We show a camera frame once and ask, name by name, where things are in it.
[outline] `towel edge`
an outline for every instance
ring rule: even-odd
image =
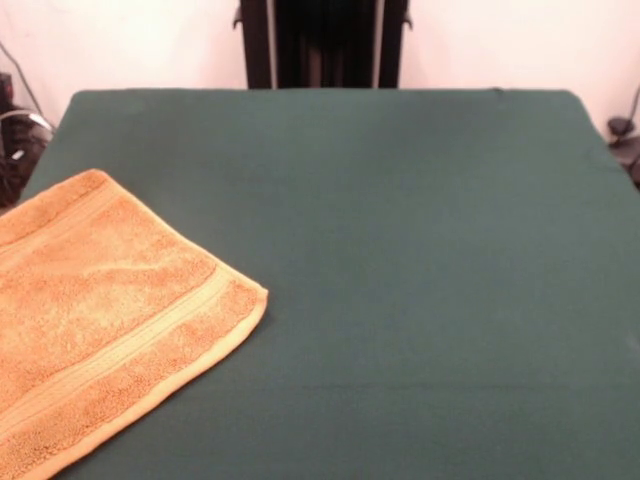
[[[23,480],[40,480],[59,473],[93,452],[102,443],[155,409],[180,388],[197,378],[238,348],[260,323],[267,308],[267,290],[260,288],[256,304],[236,327],[216,342],[205,354],[179,372],[155,385],[151,391],[118,417],[100,426],[74,446],[49,458],[24,475]]]
[[[141,208],[147,215],[149,215],[149,217],[152,218],[166,232],[170,232],[171,235],[173,235],[174,237],[178,238],[180,241],[188,244],[191,248],[193,248],[193,249],[197,250],[198,252],[200,252],[200,253],[208,256],[209,258],[213,259],[215,261],[215,263],[216,263],[216,268],[222,268],[223,270],[226,270],[233,277],[236,277],[237,279],[241,280],[242,282],[245,282],[246,285],[248,285],[248,286],[250,286],[252,288],[256,288],[259,292],[261,292],[261,294],[264,294],[264,295],[268,294],[268,290],[266,288],[264,288],[260,283],[258,283],[257,281],[253,280],[252,278],[248,277],[247,275],[245,275],[244,273],[240,272],[239,270],[236,270],[234,267],[229,265],[227,262],[221,260],[220,258],[215,256],[214,254],[212,254],[211,252],[209,252],[205,248],[201,247],[197,243],[191,241],[189,238],[187,238],[184,235],[182,235],[179,231],[177,231],[175,228],[173,228],[171,225],[169,225],[167,222],[165,222],[162,219],[162,217],[160,217],[158,214],[156,214],[143,201],[141,201],[138,197],[136,197],[131,192],[129,192],[126,188],[124,188],[122,185],[120,185],[116,180],[111,178],[109,176],[109,174],[107,174],[106,172],[102,172],[101,170],[89,170],[88,172],[100,172],[102,175],[106,176],[107,179],[108,179],[107,181],[110,181],[112,183],[112,185],[116,189],[120,190],[121,194],[124,194],[129,199],[129,201],[134,202],[139,208]]]

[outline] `green table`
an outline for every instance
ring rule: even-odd
[[[74,97],[106,170],[271,291],[64,479],[640,478],[640,198],[566,92]]]

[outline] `towel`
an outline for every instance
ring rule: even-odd
[[[49,478],[228,355],[267,291],[90,170],[0,217],[0,479]]]

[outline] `black cable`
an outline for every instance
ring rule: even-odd
[[[638,100],[640,100],[640,85],[638,85],[636,94],[633,97],[633,103],[631,104],[631,113],[629,114],[629,121],[633,121],[633,117],[636,116],[636,110],[638,109]]]
[[[36,110],[38,111],[38,113],[42,115],[42,108],[40,108],[40,104],[38,103],[36,96],[33,94],[33,91],[29,86],[29,82],[27,82],[27,79],[24,76],[24,73],[22,72],[22,68],[20,68],[20,64],[15,58],[13,58],[13,55],[9,53],[9,50],[7,50],[7,47],[4,46],[2,41],[0,41],[0,50],[2,50],[2,52],[9,59],[9,61],[13,63],[13,66],[16,67],[16,70],[18,71],[18,75],[20,76],[20,80],[22,80],[22,83],[24,84],[24,87],[26,88],[27,93],[29,94],[29,97],[31,97],[31,101],[33,102],[33,105],[36,107]]]

